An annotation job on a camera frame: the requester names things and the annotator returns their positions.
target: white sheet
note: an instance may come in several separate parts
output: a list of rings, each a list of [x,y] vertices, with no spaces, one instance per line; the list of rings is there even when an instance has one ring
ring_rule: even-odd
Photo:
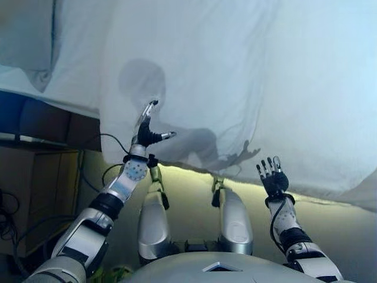
[[[376,170],[376,14],[369,0],[281,1],[249,145],[261,151],[227,175],[255,181],[256,163],[278,154],[291,190],[345,200],[339,196]]]
[[[178,136],[150,151],[165,161],[226,168],[254,132],[273,3],[120,1],[102,68],[101,130],[129,145],[137,116],[156,98],[162,105],[152,128]],[[121,161],[107,140],[106,161]]]
[[[0,66],[0,90],[44,100],[91,117],[99,117],[101,54],[114,2],[57,1],[55,48],[59,57],[46,90],[37,91],[17,68]]]
[[[195,61],[197,57],[190,56],[191,48],[205,61],[218,51],[215,46],[219,43],[216,38],[206,34],[204,42],[209,46],[213,44],[212,49],[209,48],[211,51],[196,50],[197,41],[203,39],[196,38],[195,33],[191,30],[187,32],[186,26],[183,26],[183,23],[198,26],[194,32],[200,33],[206,29],[206,24],[211,23],[209,26],[213,34],[216,34],[217,28],[222,28],[222,40],[228,42],[231,38],[232,41],[230,34],[243,32],[241,25],[237,25],[239,21],[244,23],[244,27],[250,28],[248,24],[252,21],[252,13],[238,11],[250,1],[232,2],[224,9],[223,18],[217,19],[219,23],[211,19],[214,10],[208,8],[208,2],[193,3],[187,7],[176,1],[165,1],[163,7],[148,1],[118,4],[102,69],[102,87],[107,94],[101,106],[103,131],[116,133],[125,142],[130,140],[137,111],[133,107],[135,102],[124,92],[127,89],[124,85],[130,82],[122,74],[122,68],[132,59],[145,58],[162,65],[162,69],[168,73],[168,99],[160,110],[160,120],[191,129],[202,125],[213,130],[216,136],[223,134],[222,137],[229,144],[225,142],[226,146],[222,147],[222,141],[217,141],[219,156],[234,157],[233,154],[239,154],[245,147],[241,156],[228,159],[233,166],[223,172],[226,176],[258,182],[256,163],[261,158],[278,154],[290,177],[292,191],[334,199],[355,188],[376,169],[376,35],[369,32],[371,27],[376,27],[374,2],[286,0],[280,3],[267,43],[267,74],[253,77],[261,80],[265,86],[253,137],[249,129],[254,120],[247,119],[237,124],[232,115],[237,112],[244,117],[245,112],[242,110],[248,107],[255,113],[258,102],[244,97],[228,99],[227,92],[221,91],[237,90],[243,77],[237,80],[229,76],[213,81],[216,75],[208,74],[208,70],[204,69],[207,74],[202,74],[200,68],[191,68],[192,65],[200,64]],[[217,1],[217,4],[227,5],[222,1]],[[232,18],[232,11],[237,11],[236,20]],[[233,21],[226,22],[226,27],[217,25],[229,18]],[[254,27],[253,32],[257,32],[260,25]],[[245,40],[244,43],[250,44],[250,41]],[[229,59],[231,64],[241,58],[232,55],[227,58],[224,58],[225,55],[219,56],[217,60]],[[260,66],[256,64],[254,67],[258,70]],[[153,77],[155,73],[151,71],[149,75]],[[195,78],[200,82],[193,87],[194,80],[187,78]],[[205,88],[202,81],[216,86]],[[234,130],[232,125],[241,128],[247,125],[247,131],[244,135],[227,132],[227,129]],[[168,130],[167,127],[161,127],[161,123],[154,126],[154,129]],[[245,142],[247,135],[249,145]],[[199,135],[198,139],[205,144],[211,142],[199,138]],[[109,162],[121,160],[123,154],[116,145],[110,145],[106,140],[103,142],[105,158]],[[200,157],[191,159],[192,155],[186,158],[179,154],[180,147],[185,149],[195,142],[183,136],[156,145],[151,151],[165,160],[179,160],[195,167],[211,169],[211,164],[203,164]]]

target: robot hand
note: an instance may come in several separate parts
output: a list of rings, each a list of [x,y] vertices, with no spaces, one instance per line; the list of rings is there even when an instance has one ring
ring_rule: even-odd
[[[135,125],[135,135],[132,139],[132,144],[139,144],[141,146],[148,147],[153,143],[158,143],[162,140],[170,139],[171,137],[174,137],[177,134],[174,131],[156,134],[149,129],[149,124],[151,121],[150,113],[153,107],[155,107],[157,104],[158,100],[151,101],[144,109],[143,113],[141,113],[141,116],[139,117]]]
[[[270,198],[280,197],[288,189],[288,178],[283,173],[280,159],[277,156],[273,158],[273,161],[268,157],[267,162],[270,166],[271,173],[264,160],[261,161],[264,174],[261,171],[260,165],[257,165],[260,180]]]

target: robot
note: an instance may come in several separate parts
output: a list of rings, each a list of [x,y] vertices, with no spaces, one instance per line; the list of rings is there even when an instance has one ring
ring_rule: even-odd
[[[25,282],[82,283],[99,267],[108,247],[120,210],[148,168],[152,185],[144,199],[138,227],[138,251],[144,265],[125,282],[349,282],[343,281],[336,265],[309,238],[296,219],[293,196],[285,193],[288,178],[277,156],[257,165],[271,213],[270,235],[284,253],[287,264],[279,265],[252,256],[253,232],[239,196],[215,177],[212,205],[220,209],[218,241],[171,240],[166,210],[169,202],[158,160],[146,148],[175,132],[150,131],[151,110],[144,109],[135,126],[129,154],[119,175],[85,208],[57,242],[51,259]]]

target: wall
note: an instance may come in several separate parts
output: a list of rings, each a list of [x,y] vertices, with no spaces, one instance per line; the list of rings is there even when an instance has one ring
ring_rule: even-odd
[[[86,155],[85,171],[97,187],[101,187],[100,176],[106,167],[100,154],[89,152]],[[167,216],[173,238],[216,239],[219,232],[219,211],[210,205],[211,176],[176,167],[161,168],[170,201]],[[122,210],[109,236],[110,247],[104,260],[106,266],[126,264],[138,267],[137,221],[150,182],[149,176],[144,179]],[[249,211],[254,231],[254,255],[283,263],[283,255],[269,236],[270,215],[264,205],[264,190],[259,186],[231,181],[227,181],[227,184],[240,195]],[[94,195],[92,190],[82,185],[79,209],[85,207]],[[296,199],[300,223],[313,241],[335,262],[345,278],[363,283],[376,282],[376,214],[341,203],[301,196]]]

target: black joint cover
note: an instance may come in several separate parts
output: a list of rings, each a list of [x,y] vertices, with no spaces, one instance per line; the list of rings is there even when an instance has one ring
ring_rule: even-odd
[[[154,168],[158,165],[158,159],[155,158],[154,154],[149,154],[149,159],[147,166],[148,168]]]
[[[168,200],[167,195],[165,194],[165,192],[161,192],[161,198],[162,198],[162,201],[163,201],[164,209],[168,210],[169,207],[170,207],[170,205],[169,205],[169,200]]]
[[[214,191],[211,204],[214,208],[220,207],[220,189]]]
[[[102,211],[112,220],[118,218],[120,210],[123,208],[122,201],[109,193],[100,193],[89,205],[90,208]]]
[[[296,243],[313,242],[309,238],[309,236],[300,228],[290,228],[288,230],[285,230],[280,234],[280,241],[283,245],[284,252],[286,252],[291,246]]]

